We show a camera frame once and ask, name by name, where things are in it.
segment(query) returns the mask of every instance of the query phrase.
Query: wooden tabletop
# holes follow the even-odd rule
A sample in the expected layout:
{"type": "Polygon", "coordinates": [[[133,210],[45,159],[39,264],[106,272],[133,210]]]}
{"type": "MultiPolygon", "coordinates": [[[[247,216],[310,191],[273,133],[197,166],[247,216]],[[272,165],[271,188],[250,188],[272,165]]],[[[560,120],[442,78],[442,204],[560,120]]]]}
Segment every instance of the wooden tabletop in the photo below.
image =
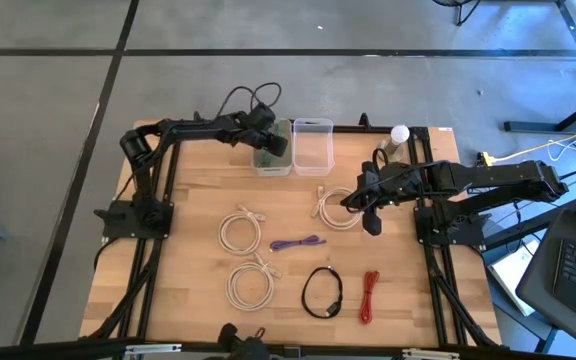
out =
{"type": "MultiPolygon", "coordinates": [[[[435,160],[459,160],[451,129],[430,128],[430,135],[435,160]]],[[[321,219],[310,217],[317,201],[317,187],[354,189],[361,163],[370,159],[383,138],[379,134],[334,134],[335,167],[326,177],[300,177],[294,173],[287,177],[259,177],[251,168],[252,150],[248,146],[233,149],[216,141],[183,143],[172,195],[176,204],[173,225],[163,245],[147,338],[214,343],[221,327],[231,322],[242,337],[265,327],[267,343],[436,346],[426,263],[415,236],[414,203],[379,211],[383,232],[377,237],[363,231],[361,223],[347,231],[335,231],[321,219]],[[257,252],[283,273],[275,282],[274,298],[257,312],[239,311],[225,296],[230,272],[252,258],[231,255],[218,243],[219,223],[236,210],[238,203],[267,216],[267,221],[261,224],[262,239],[257,252]],[[298,240],[312,234],[328,243],[269,251],[272,241],[298,240]],[[316,267],[328,265],[343,279],[342,310],[334,319],[315,319],[303,310],[301,291],[316,267]],[[364,273],[372,270],[379,271],[381,277],[372,297],[373,321],[366,326],[360,323],[358,310],[364,273]]],[[[403,161],[408,159],[406,152],[403,161]]],[[[120,184],[129,173],[126,163],[120,184]]],[[[125,199],[129,198],[130,190],[132,186],[125,199]]],[[[331,204],[327,210],[340,220],[350,216],[341,206],[331,204]]],[[[248,244],[252,236],[252,225],[244,221],[235,222],[229,229],[229,240],[235,245],[248,244]]],[[[123,296],[134,249],[135,240],[121,239],[101,256],[82,335],[97,329],[123,296]]],[[[451,249],[461,300],[486,334],[500,342],[481,258],[467,247],[451,249]]],[[[258,299],[264,292],[263,278],[255,273],[245,274],[238,289],[245,300],[258,299]]],[[[337,284],[329,274],[319,273],[310,282],[307,301],[314,311],[323,313],[336,296],[337,284]]],[[[133,310],[130,330],[133,335],[140,303],[139,298],[133,310]]],[[[444,313],[449,339],[454,342],[454,327],[445,299],[444,313]]]]}

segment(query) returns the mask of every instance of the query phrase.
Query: coiled red cable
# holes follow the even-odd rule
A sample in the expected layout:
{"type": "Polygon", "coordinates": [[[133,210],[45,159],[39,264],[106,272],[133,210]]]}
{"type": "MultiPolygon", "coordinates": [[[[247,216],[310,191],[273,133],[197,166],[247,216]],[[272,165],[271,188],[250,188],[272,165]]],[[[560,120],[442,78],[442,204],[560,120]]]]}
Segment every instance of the coiled red cable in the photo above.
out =
{"type": "Polygon", "coordinates": [[[364,325],[368,325],[372,321],[372,290],[378,280],[379,271],[368,271],[364,275],[364,301],[362,301],[359,309],[359,318],[364,325]]]}

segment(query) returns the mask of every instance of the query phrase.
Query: concrete floor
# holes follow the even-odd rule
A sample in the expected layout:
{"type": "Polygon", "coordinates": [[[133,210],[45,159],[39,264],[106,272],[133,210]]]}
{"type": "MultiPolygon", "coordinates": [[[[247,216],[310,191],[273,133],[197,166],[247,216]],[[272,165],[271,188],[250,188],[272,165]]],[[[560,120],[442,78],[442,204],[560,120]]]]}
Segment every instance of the concrete floor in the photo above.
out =
{"type": "MultiPolygon", "coordinates": [[[[128,5],[0,0],[0,47],[113,48],[128,5]]],[[[576,1],[567,6],[576,20],[576,1]]],[[[486,1],[461,28],[453,17],[430,0],[150,0],[140,4],[128,48],[575,49],[552,4],[486,1]]],[[[0,226],[12,234],[0,241],[0,346],[15,341],[109,60],[0,57],[0,226]]],[[[38,341],[78,335],[102,228],[92,210],[114,192],[126,129],[194,110],[211,116],[232,87],[266,81],[284,88],[279,116],[355,124],[365,111],[376,125],[453,127],[464,163],[478,151],[503,156],[550,138],[504,133],[503,121],[556,122],[576,110],[576,59],[124,58],[38,341]]],[[[246,106],[234,96],[227,110],[246,106]]],[[[522,159],[552,163],[544,151],[522,159]]],[[[576,152],[556,167],[576,169],[576,152]]],[[[533,350],[532,335],[503,316],[504,343],[533,350]]]]}

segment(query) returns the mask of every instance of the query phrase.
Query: coiled white cable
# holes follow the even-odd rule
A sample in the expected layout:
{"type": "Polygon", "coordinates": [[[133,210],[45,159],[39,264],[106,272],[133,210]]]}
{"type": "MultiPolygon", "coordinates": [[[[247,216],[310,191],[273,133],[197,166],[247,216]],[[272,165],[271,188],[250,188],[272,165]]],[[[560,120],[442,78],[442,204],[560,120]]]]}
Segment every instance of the coiled white cable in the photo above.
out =
{"type": "Polygon", "coordinates": [[[312,212],[310,213],[311,217],[316,217],[317,215],[319,215],[319,217],[321,217],[321,220],[323,220],[323,222],[328,225],[329,227],[335,229],[335,230],[348,230],[351,227],[355,226],[355,224],[357,224],[359,222],[359,220],[361,219],[361,213],[357,213],[355,214],[350,220],[348,221],[337,221],[333,218],[330,217],[330,215],[328,215],[328,213],[326,212],[326,200],[334,195],[343,195],[343,196],[348,196],[352,194],[352,191],[348,188],[345,187],[334,187],[326,192],[324,192],[324,187],[323,186],[319,186],[317,187],[317,197],[319,198],[319,200],[317,201],[317,204],[315,205],[315,207],[313,207],[312,212]]]}
{"type": "Polygon", "coordinates": [[[245,263],[237,266],[230,273],[228,281],[226,282],[226,297],[228,298],[228,302],[230,302],[230,304],[235,308],[242,311],[257,311],[268,305],[275,293],[275,280],[273,277],[279,279],[282,276],[279,270],[270,266],[270,263],[264,263],[259,254],[253,253],[253,255],[255,256],[255,261],[246,261],[245,263]],[[265,280],[266,292],[261,300],[254,304],[245,302],[239,297],[239,293],[237,293],[237,281],[241,275],[248,271],[259,271],[262,273],[265,280]]]}
{"type": "Polygon", "coordinates": [[[252,211],[246,209],[243,205],[237,204],[239,211],[235,211],[234,213],[226,216],[219,224],[219,244],[224,250],[228,251],[233,255],[244,256],[248,255],[255,250],[257,250],[257,246],[259,246],[259,241],[261,240],[261,227],[259,226],[260,221],[266,221],[266,216],[262,214],[255,214],[252,211]],[[231,243],[228,242],[228,226],[235,221],[235,220],[248,220],[252,223],[255,227],[255,239],[245,249],[241,249],[238,247],[233,246],[231,243]]]}

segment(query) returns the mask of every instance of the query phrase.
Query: purple cable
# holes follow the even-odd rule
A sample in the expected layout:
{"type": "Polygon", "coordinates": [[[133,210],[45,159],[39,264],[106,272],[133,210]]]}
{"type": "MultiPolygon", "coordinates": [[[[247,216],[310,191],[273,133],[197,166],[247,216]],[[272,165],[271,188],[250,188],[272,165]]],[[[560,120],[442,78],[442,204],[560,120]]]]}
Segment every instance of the purple cable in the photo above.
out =
{"type": "Polygon", "coordinates": [[[279,250],[283,250],[283,249],[287,249],[289,247],[293,247],[293,246],[299,246],[299,245],[320,245],[320,244],[325,244],[326,240],[325,239],[319,239],[319,236],[317,235],[310,235],[307,238],[303,239],[303,240],[295,240],[295,241],[288,241],[288,240],[279,240],[279,241],[273,241],[272,243],[270,243],[270,251],[279,251],[279,250]]]}

